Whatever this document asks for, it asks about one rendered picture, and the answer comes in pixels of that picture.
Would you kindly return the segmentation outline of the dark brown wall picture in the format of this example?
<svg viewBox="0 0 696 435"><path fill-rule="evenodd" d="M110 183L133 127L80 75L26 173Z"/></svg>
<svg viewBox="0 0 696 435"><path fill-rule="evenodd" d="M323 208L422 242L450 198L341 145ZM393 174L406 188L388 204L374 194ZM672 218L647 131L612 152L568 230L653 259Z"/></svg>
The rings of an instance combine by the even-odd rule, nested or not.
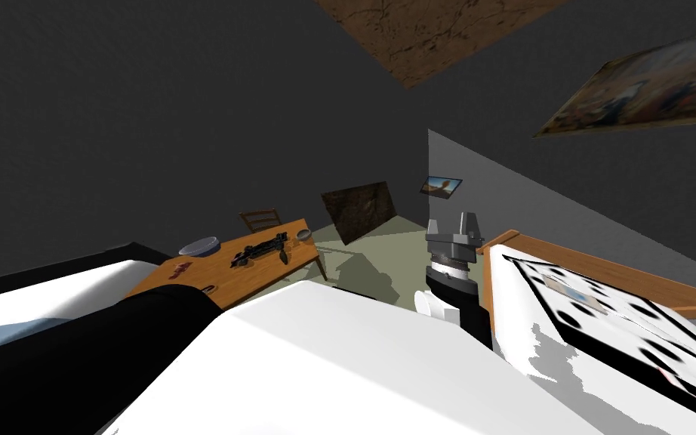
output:
<svg viewBox="0 0 696 435"><path fill-rule="evenodd" d="M344 245L397 216L386 181L322 193L321 198Z"/></svg>

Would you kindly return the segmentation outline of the wooden chair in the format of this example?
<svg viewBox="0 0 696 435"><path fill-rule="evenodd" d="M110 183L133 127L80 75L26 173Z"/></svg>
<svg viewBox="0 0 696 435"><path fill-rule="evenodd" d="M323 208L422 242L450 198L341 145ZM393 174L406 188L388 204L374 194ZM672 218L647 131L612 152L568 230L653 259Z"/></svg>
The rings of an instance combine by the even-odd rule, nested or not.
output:
<svg viewBox="0 0 696 435"><path fill-rule="evenodd" d="M282 225L282 220L275 208L240 212L239 217L251 233L258 233Z"/></svg>

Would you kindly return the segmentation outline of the brown marbled wall panel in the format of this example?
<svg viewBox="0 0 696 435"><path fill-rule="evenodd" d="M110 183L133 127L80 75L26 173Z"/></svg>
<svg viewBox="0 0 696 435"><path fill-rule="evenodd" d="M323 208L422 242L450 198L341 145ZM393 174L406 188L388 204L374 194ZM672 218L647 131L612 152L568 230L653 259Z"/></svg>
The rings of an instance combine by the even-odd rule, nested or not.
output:
<svg viewBox="0 0 696 435"><path fill-rule="evenodd" d="M413 88L570 0L313 0Z"/></svg>

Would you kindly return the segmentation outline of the small blue wall picture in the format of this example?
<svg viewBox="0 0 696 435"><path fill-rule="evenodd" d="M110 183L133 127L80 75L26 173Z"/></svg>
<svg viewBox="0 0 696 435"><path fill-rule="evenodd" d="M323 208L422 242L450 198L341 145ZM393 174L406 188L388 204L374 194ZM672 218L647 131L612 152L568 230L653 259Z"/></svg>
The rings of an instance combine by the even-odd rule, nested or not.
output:
<svg viewBox="0 0 696 435"><path fill-rule="evenodd" d="M440 199L449 199L461 184L461 179L428 176L420 188L420 193Z"/></svg>

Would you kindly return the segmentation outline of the wooden bed with spotted quilt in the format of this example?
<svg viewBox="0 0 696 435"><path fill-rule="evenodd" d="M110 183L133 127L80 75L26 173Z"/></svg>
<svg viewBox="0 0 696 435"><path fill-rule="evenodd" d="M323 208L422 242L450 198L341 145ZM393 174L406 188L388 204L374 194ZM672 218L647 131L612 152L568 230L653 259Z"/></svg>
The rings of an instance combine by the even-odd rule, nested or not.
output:
<svg viewBox="0 0 696 435"><path fill-rule="evenodd" d="M696 435L696 288L510 230L482 250L504 359L597 435Z"/></svg>

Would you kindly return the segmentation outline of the wooden table with things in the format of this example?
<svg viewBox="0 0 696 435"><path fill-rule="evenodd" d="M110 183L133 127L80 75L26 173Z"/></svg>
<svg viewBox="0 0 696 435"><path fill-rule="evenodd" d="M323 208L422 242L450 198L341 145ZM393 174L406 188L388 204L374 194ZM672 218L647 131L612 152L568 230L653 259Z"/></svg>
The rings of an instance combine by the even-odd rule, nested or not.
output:
<svg viewBox="0 0 696 435"><path fill-rule="evenodd" d="M296 240L296 233L308 227L304 219L298 219L224 242L220 250L207 257L179 256L168 259L130 290L128 297L161 285L180 284L208 288L208 297L219 307L229 309L311 263L315 263L321 274L326 276L313 239ZM284 244L288 263L283 264L278 254L270 252L250 260L246 266L230 266L234 255L245 246L257 245L284 232L288 234L288 241Z"/></svg>

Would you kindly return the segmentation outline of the large colourful wall painting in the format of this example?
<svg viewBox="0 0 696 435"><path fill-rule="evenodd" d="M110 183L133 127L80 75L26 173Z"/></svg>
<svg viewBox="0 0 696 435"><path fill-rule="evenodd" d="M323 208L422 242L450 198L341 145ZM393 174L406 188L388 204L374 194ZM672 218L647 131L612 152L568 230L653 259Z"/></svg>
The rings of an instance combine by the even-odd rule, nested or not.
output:
<svg viewBox="0 0 696 435"><path fill-rule="evenodd" d="M696 124L696 35L604 64L536 137Z"/></svg>

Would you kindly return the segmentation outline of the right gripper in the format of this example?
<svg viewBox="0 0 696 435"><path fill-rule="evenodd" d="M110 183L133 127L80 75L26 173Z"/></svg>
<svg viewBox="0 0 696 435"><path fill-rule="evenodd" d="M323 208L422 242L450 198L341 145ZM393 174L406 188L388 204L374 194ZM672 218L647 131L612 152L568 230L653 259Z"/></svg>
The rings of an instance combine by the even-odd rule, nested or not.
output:
<svg viewBox="0 0 696 435"><path fill-rule="evenodd" d="M425 240L427 251L433 255L464 263L476 262L476 250L482 247L479 223L473 212L463 212L459 234L439 234L437 220L429 220Z"/></svg>

